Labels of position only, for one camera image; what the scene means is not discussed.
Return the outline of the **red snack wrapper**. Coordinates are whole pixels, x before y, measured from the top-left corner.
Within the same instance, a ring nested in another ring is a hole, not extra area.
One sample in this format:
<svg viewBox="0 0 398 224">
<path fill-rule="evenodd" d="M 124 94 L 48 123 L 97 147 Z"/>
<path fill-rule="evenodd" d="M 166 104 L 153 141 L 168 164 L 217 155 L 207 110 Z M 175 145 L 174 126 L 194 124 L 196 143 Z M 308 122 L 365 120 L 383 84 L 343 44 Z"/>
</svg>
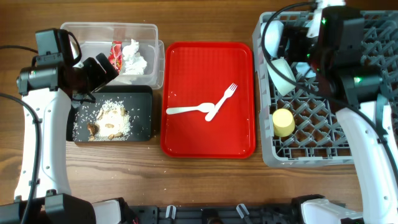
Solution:
<svg viewBox="0 0 398 224">
<path fill-rule="evenodd" d="M 122 42 L 114 40 L 111 44 L 111 50 L 108 60 L 115 70 L 119 73 L 123 65 Z"/>
</svg>

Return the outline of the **white tissue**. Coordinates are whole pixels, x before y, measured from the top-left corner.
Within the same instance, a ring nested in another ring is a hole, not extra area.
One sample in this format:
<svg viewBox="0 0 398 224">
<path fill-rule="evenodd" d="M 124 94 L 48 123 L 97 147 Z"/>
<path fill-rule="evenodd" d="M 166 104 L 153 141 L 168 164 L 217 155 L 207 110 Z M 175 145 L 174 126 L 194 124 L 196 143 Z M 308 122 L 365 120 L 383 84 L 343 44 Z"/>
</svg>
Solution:
<svg viewBox="0 0 398 224">
<path fill-rule="evenodd" d="M 131 43 L 122 48 L 122 75 L 143 75 L 147 61 L 139 53 L 139 42 L 131 39 Z"/>
</svg>

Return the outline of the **light blue bowl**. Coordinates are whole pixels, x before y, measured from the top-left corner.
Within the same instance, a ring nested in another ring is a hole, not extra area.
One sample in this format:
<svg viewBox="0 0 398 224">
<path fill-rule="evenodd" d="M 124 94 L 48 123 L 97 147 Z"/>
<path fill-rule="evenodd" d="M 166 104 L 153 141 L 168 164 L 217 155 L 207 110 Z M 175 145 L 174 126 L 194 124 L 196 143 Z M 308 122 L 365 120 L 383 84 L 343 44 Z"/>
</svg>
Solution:
<svg viewBox="0 0 398 224">
<path fill-rule="evenodd" d="M 265 34 L 265 48 L 269 56 L 277 57 L 284 25 L 281 21 L 272 21 Z"/>
</svg>

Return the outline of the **rice and food scraps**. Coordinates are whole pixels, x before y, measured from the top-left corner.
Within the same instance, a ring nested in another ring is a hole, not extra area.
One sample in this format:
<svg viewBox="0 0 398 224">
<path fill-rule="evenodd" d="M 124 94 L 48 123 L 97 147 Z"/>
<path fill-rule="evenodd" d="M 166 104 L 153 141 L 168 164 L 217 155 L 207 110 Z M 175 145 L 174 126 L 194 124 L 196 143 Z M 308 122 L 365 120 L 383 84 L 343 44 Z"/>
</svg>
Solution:
<svg viewBox="0 0 398 224">
<path fill-rule="evenodd" d="M 83 105 L 73 116 L 72 141 L 126 141 L 138 118 L 124 101 L 101 100 Z"/>
</svg>

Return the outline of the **yellow plastic cup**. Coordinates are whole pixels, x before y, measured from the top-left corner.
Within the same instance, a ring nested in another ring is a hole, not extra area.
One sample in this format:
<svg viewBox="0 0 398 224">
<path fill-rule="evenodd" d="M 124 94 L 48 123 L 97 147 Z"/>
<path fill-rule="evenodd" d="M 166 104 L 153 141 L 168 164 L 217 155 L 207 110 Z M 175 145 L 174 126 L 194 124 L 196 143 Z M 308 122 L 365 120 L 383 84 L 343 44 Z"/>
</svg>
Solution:
<svg viewBox="0 0 398 224">
<path fill-rule="evenodd" d="M 295 120 L 293 114 L 284 108 L 277 109 L 272 114 L 274 134 L 278 137 L 286 137 L 293 133 Z"/>
</svg>

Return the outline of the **cream plastic fork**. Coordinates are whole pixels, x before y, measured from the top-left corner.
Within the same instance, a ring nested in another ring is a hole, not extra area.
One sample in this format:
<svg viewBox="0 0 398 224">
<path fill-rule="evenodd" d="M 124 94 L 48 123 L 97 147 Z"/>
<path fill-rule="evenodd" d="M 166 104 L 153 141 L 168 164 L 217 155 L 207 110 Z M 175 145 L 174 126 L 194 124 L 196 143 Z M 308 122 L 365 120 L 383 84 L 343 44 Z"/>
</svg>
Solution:
<svg viewBox="0 0 398 224">
<path fill-rule="evenodd" d="M 224 92 L 224 95 L 222 96 L 222 98 L 220 99 L 219 102 L 217 102 L 217 104 L 215 105 L 215 107 L 208 112 L 208 114 L 205 116 L 205 121 L 210 122 L 215 115 L 217 114 L 217 112 L 220 110 L 221 106 L 223 105 L 223 103 L 230 98 L 234 92 L 236 91 L 238 85 L 235 83 L 232 83 Z"/>
</svg>

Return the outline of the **cream plastic spoon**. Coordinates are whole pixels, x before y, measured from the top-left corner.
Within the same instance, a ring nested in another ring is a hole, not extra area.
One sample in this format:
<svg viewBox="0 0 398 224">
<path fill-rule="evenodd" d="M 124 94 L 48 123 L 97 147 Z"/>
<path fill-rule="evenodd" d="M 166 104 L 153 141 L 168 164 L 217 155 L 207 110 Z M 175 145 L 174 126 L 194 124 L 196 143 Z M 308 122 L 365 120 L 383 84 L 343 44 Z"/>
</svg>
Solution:
<svg viewBox="0 0 398 224">
<path fill-rule="evenodd" d="M 186 113 L 190 111 L 199 111 L 202 113 L 208 113 L 212 109 L 215 108 L 213 103 L 202 103 L 198 106 L 185 106 L 185 107 L 175 107 L 175 108 L 167 108 L 167 114 L 179 114 L 179 113 Z"/>
</svg>

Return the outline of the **light blue plate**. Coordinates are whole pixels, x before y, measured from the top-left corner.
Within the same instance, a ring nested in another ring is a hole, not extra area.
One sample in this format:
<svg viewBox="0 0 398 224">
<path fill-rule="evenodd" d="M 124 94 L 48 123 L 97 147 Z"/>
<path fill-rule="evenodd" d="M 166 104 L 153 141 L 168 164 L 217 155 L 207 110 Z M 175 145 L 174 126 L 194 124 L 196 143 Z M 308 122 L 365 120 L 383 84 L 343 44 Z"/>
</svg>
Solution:
<svg viewBox="0 0 398 224">
<path fill-rule="evenodd" d="M 298 73 L 301 73 L 304 78 L 316 77 L 316 73 L 312 70 L 307 62 L 298 62 L 295 69 Z"/>
</svg>

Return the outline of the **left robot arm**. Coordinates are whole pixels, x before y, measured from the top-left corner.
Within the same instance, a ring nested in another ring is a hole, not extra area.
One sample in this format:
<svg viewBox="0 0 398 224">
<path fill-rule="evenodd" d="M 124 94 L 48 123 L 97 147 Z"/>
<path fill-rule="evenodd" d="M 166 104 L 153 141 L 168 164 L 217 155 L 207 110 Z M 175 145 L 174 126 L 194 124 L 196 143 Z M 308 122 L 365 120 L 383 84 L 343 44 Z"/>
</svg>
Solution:
<svg viewBox="0 0 398 224">
<path fill-rule="evenodd" d="M 22 168 L 13 203 L 1 206 L 1 223 L 96 223 L 91 203 L 72 196 L 66 169 L 66 136 L 72 103 L 96 101 L 93 92 L 118 76 L 107 56 L 74 55 L 75 36 L 64 29 L 40 30 L 32 65 L 17 78 L 24 108 Z"/>
</svg>

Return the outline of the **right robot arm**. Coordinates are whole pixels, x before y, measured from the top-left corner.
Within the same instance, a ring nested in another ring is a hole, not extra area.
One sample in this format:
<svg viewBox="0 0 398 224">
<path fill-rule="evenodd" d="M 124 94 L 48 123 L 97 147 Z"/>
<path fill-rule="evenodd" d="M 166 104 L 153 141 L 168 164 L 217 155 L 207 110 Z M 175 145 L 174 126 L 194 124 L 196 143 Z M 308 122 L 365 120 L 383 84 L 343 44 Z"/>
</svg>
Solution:
<svg viewBox="0 0 398 224">
<path fill-rule="evenodd" d="M 397 223 L 397 146 L 389 90 L 381 70 L 364 66 L 364 17 L 347 6 L 319 7 L 310 32 L 318 33 L 308 56 L 319 74 L 321 96 L 334 103 L 358 176 L 363 212 L 326 199 L 301 204 L 304 223 Z"/>
</svg>

